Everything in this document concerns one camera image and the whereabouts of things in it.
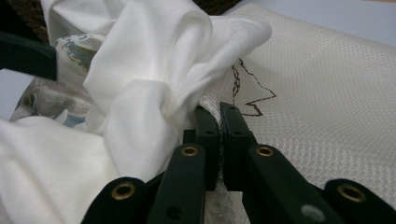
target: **black line drawing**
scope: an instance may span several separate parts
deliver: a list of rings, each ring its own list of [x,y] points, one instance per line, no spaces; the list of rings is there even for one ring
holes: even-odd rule
[[[275,98],[276,94],[273,91],[271,91],[270,89],[265,88],[260,83],[260,81],[256,78],[256,76],[248,71],[248,69],[244,65],[244,62],[241,59],[239,59],[239,65],[242,67],[242,72],[238,71],[238,69],[234,65],[232,67],[232,69],[233,69],[233,105],[235,105],[235,97],[241,91],[241,76],[242,76],[242,74],[247,74],[248,76],[251,76],[254,78],[255,82],[257,83],[257,85],[259,85],[260,88],[262,88],[264,91],[268,91],[270,94],[269,94],[269,96],[265,96],[265,97],[244,103],[245,105],[252,106],[254,108],[254,110],[256,111],[256,114],[242,112],[242,115],[250,116],[250,117],[260,117],[260,116],[262,116],[262,112],[259,109],[259,107],[257,106],[257,103],[260,101],[265,101],[265,100]]]

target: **clamp jaw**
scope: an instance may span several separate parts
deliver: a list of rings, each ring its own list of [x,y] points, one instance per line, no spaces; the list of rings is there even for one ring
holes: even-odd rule
[[[197,107],[196,129],[184,132],[167,170],[146,184],[110,182],[82,223],[203,223],[205,191],[215,189],[219,171],[227,190],[243,192],[252,224],[396,223],[396,211],[359,183],[309,184],[279,150],[257,143],[237,107],[220,107],[222,139],[216,120]]]
[[[7,68],[36,77],[57,79],[56,49],[0,31],[0,69]]]

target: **fabric fold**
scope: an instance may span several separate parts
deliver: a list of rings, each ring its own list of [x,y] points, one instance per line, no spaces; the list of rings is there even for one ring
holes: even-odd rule
[[[84,87],[95,106],[86,123],[78,127],[104,133],[106,148],[120,174],[145,181],[159,172],[182,130],[191,127],[191,112],[205,87],[271,35],[271,27],[263,19],[209,18],[191,1],[160,5],[161,1],[131,1],[125,6],[92,60]],[[153,97],[157,93],[163,98]],[[146,113],[142,115],[138,108]],[[120,116],[124,111],[131,113]],[[158,124],[149,122],[157,118],[161,118]],[[103,123],[101,130],[93,129],[98,123]],[[136,152],[162,162],[143,163],[132,156]]]
[[[100,46],[83,85],[93,104],[73,129],[0,120],[0,214],[13,223],[79,223],[110,180],[150,180],[191,126],[205,86],[271,35],[263,19],[210,18],[188,0],[42,5],[52,46],[101,36],[84,44]]]

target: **brass grommet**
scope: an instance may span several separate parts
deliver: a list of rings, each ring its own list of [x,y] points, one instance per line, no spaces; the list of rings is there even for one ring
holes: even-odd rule
[[[274,155],[274,151],[269,147],[258,147],[256,148],[256,152],[257,154],[264,157],[270,157]]]
[[[133,183],[123,182],[111,190],[111,197],[113,197],[115,200],[124,200],[134,195],[135,190],[136,187]]]
[[[198,148],[196,147],[185,147],[181,149],[181,154],[184,156],[195,156],[198,154]]]
[[[366,201],[366,195],[356,187],[348,184],[338,186],[338,192],[345,198],[355,203],[362,203]]]

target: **hole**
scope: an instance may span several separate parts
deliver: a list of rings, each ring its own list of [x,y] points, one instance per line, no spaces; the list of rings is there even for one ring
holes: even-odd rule
[[[122,187],[120,187],[119,189],[117,189],[117,193],[118,193],[118,194],[126,194],[126,193],[128,193],[130,190],[131,190],[130,187],[122,186]]]
[[[111,197],[115,200],[124,200],[134,195],[136,187],[131,182],[123,182],[118,184],[113,190],[111,190]]]
[[[195,147],[185,147],[181,149],[181,154],[185,156],[195,156],[196,154],[198,154],[198,149]]]
[[[166,210],[166,216],[172,220],[178,220],[183,217],[183,210],[179,206],[171,206]]]
[[[311,204],[305,204],[301,207],[301,213],[312,222],[324,222],[326,217],[323,212]]]
[[[345,198],[349,199],[352,202],[362,203],[366,201],[366,195],[363,192],[361,192],[361,190],[351,185],[344,184],[338,186],[337,190],[342,196],[344,196]]]
[[[215,132],[212,132],[212,131],[206,131],[206,134],[207,134],[207,135],[215,135]]]
[[[270,157],[274,155],[274,151],[269,147],[258,147],[256,148],[256,152],[264,157]]]

